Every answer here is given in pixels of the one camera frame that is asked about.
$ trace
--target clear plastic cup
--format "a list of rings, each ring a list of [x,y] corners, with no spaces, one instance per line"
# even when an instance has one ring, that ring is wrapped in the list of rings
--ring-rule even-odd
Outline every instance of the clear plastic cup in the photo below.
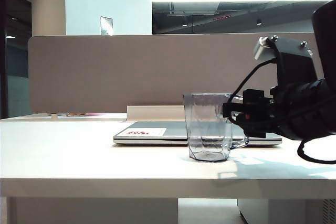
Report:
[[[223,103],[230,93],[184,94],[185,122],[189,156],[195,160],[227,160],[230,150],[244,147],[248,138],[232,140],[232,123],[223,117]]]

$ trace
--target laptop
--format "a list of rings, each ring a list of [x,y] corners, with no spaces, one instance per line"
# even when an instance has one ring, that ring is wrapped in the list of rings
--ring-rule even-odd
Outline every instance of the laptop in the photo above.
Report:
[[[244,131],[238,125],[232,125],[234,140],[242,140]],[[126,145],[187,145],[187,133],[184,121],[141,121],[122,130],[113,137],[116,144]],[[277,145],[282,143],[281,136],[266,133],[266,138],[251,137],[249,146]]]

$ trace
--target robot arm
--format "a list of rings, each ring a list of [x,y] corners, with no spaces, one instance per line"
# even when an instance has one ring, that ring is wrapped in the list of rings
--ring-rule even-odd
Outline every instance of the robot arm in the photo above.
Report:
[[[247,136],[265,137],[266,132],[274,132],[301,140],[298,154],[302,158],[336,164],[336,161],[310,158],[303,152],[304,143],[336,134],[336,53],[333,45],[336,41],[336,0],[315,11],[312,21],[325,78],[317,80],[312,52],[306,41],[276,35],[261,37],[255,58],[266,60],[263,65],[277,64],[278,85],[270,89],[272,98],[265,98],[264,91],[247,89],[243,92],[243,104],[229,100],[224,104],[224,114],[241,126]],[[239,112],[235,120],[233,112]]]

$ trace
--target black cable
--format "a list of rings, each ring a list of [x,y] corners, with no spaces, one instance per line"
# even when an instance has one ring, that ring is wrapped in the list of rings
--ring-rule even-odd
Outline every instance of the black cable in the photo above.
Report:
[[[247,77],[245,77],[245,79],[240,83],[240,85],[238,86],[238,88],[235,90],[235,92],[233,92],[229,98],[229,100],[227,101],[227,103],[232,102],[233,97],[235,97],[235,95],[241,90],[241,88],[245,85],[245,83],[248,81],[248,79],[251,78],[251,76],[261,67],[270,64],[270,63],[276,63],[276,59],[270,59],[270,60],[266,60],[260,64],[258,64],[248,75]]]
[[[308,139],[308,140],[302,140],[299,147],[298,147],[298,155],[303,158],[304,160],[306,161],[309,161],[309,162],[313,162],[313,163],[318,163],[318,164],[327,164],[327,165],[335,165],[336,164],[336,160],[321,160],[321,159],[315,159],[315,158],[312,158],[308,155],[306,155],[304,153],[304,144],[311,141],[312,139]]]

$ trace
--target spotlight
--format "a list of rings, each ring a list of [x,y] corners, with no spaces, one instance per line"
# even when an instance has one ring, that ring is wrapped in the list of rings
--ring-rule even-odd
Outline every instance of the spotlight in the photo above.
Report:
[[[188,26],[188,20],[187,20],[186,16],[183,16],[182,26],[184,26],[184,27]]]

